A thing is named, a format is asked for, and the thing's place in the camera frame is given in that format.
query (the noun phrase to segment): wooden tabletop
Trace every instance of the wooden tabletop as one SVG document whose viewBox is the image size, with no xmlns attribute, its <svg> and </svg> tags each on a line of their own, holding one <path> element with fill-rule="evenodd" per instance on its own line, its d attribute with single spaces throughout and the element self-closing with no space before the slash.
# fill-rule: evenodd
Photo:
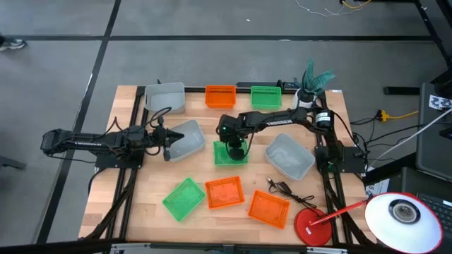
<svg viewBox="0 0 452 254">
<path fill-rule="evenodd" d="M 115 116 L 119 125 L 129 125 L 136 86 L 120 85 L 117 88 L 108 126 Z M 138 170 L 135 192 L 131 206 L 127 241 L 141 242 L 183 242 L 183 243 L 249 243 L 249 244 L 290 244 L 304 245 L 293 228 L 295 215 L 304 207 L 294 200 L 291 202 L 287 223 L 284 229 L 269 226 L 248 217 L 248 209 L 254 191 L 268 191 L 266 178 L 275 182 L 285 181 L 293 193 L 299 197 L 314 195 L 312 200 L 319 209 L 326 212 L 325 193 L 320 173 L 314 165 L 300 181 L 291 181 L 281 175 L 264 159 L 265 148 L 279 133 L 286 133 L 308 150 L 314 151 L 316 137 L 307 129 L 298 125 L 286 125 L 267 128 L 257 133 L 249 153 L 249 163 L 242 167 L 215 167 L 213 161 L 213 141 L 218 140 L 215 128 L 222 114 L 237 116 L 244 111 L 252 111 L 250 94 L 237 94 L 237 103 L 232 110 L 209 109 L 204 103 L 204 93 L 188 92 L 185 94 L 185 112 L 183 114 L 165 115 L 167 128 L 177 126 L 185 121 L 195 119 L 206 137 L 206 148 L 201 152 L 180 162 L 164 162 L 163 156 L 145 156 L 141 169 Z M 349 122 L 344 97 L 341 91 L 326 91 L 328 107 Z M 282 96 L 282 107 L 290 107 L 292 95 Z M 143 111 L 140 105 L 137 121 Z M 337 119 L 335 131 L 344 145 L 352 146 L 345 127 Z M 112 205 L 118 169 L 106 169 L 93 181 L 91 193 L 86 205 L 79 236 L 88 235 L 108 212 Z M 184 221 L 177 222 L 162 204 L 163 199 L 187 177 L 191 177 L 203 190 L 204 183 L 229 176 L 240 176 L 245 202 L 218 210 L 209 210 L 205 199 Z M 366 198 L 362 182 L 354 174 L 341 174 L 343 190 L 347 205 Z M 119 211 L 114 236 L 119 235 L 122 210 Z M 364 220 L 364 208 L 350 211 L 350 215 L 360 229 L 375 241 Z M 343 228 L 338 221 L 340 240 L 344 241 Z"/>
</svg>

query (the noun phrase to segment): gray bin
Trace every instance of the gray bin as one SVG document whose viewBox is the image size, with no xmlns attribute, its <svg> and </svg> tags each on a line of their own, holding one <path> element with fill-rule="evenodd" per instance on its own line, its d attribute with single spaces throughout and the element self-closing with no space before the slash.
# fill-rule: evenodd
<svg viewBox="0 0 452 254">
<path fill-rule="evenodd" d="M 265 152 L 266 161 L 292 180 L 300 180 L 316 159 L 287 134 L 276 136 Z"/>
<path fill-rule="evenodd" d="M 181 82 L 148 85 L 144 91 L 145 108 L 150 114 L 171 107 L 168 114 L 178 114 L 185 111 L 185 87 Z"/>
<path fill-rule="evenodd" d="M 169 160 L 171 162 L 178 162 L 206 147 L 206 138 L 198 122 L 195 120 L 186 121 L 181 125 L 171 128 L 171 131 L 185 135 L 180 140 L 172 143 L 169 148 L 169 155 L 171 157 Z"/>
</svg>

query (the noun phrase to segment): green plastic basket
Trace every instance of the green plastic basket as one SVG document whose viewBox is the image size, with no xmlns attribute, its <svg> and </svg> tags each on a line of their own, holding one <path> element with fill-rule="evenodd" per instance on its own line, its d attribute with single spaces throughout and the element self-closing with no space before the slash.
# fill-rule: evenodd
<svg viewBox="0 0 452 254">
<path fill-rule="evenodd" d="M 281 87 L 251 87 L 251 105 L 253 109 L 279 109 L 281 102 Z"/>
<path fill-rule="evenodd" d="M 182 221 L 206 197 L 206 193 L 191 178 L 185 179 L 164 200 L 172 216 Z"/>
<path fill-rule="evenodd" d="M 248 145 L 246 141 L 242 143 L 242 149 L 246 152 Z M 239 166 L 248 164 L 248 155 L 243 160 L 233 160 L 229 157 L 226 151 L 226 144 L 220 141 L 213 142 L 213 154 L 215 158 L 215 166 Z"/>
</svg>

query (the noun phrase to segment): gray floor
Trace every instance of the gray floor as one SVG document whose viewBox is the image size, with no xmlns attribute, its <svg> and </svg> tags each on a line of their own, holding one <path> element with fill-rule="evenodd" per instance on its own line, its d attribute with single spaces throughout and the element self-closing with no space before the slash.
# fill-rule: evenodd
<svg viewBox="0 0 452 254">
<path fill-rule="evenodd" d="M 337 1 L 299 2 L 311 11 L 340 9 Z M 1 0 L 0 31 L 103 35 L 113 4 L 113 0 Z M 433 1 L 423 4 L 452 52 L 451 29 L 439 8 Z M 325 18 L 300 9 L 293 0 L 124 0 L 112 34 L 428 35 L 428 31 L 411 4 L 370 3 L 350 15 Z M 22 171 L 0 170 L 0 246 L 35 240 L 59 165 L 39 151 L 41 135 L 53 128 L 72 128 L 99 46 L 100 42 L 29 41 L 23 50 L 0 53 L 0 155 L 28 164 Z M 382 87 L 419 86 L 446 69 L 436 46 L 426 42 L 109 42 L 83 131 L 105 129 L 117 85 L 147 85 L 157 78 L 200 86 L 292 80 L 301 78 L 309 59 L 314 60 L 314 71 L 332 69 L 337 75 L 328 88 L 344 91 L 351 120 L 373 116 L 377 109 L 391 115 L 417 110 L 417 97 L 385 96 Z M 377 123 L 375 136 L 416 123 L 416 117 Z M 353 130 L 367 138 L 371 126 Z M 370 157 L 378 157 L 385 148 L 375 147 Z M 408 143 L 390 157 L 414 150 L 415 144 Z M 78 152 L 76 157 L 93 158 Z M 49 241 L 77 238 L 92 173 L 93 166 L 72 164 Z"/>
</svg>

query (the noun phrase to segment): orange basket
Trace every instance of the orange basket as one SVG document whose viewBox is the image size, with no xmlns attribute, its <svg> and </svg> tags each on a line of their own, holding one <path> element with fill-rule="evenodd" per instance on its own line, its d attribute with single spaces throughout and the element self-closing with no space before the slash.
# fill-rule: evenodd
<svg viewBox="0 0 452 254">
<path fill-rule="evenodd" d="M 206 193 L 210 209 L 236 205 L 245 201 L 238 176 L 207 182 Z"/>
<path fill-rule="evenodd" d="M 248 215 L 261 222 L 284 229 L 289 206 L 289 201 L 256 190 Z"/>
<path fill-rule="evenodd" d="M 235 86 L 207 85 L 206 104 L 210 108 L 231 109 L 235 105 Z"/>
</svg>

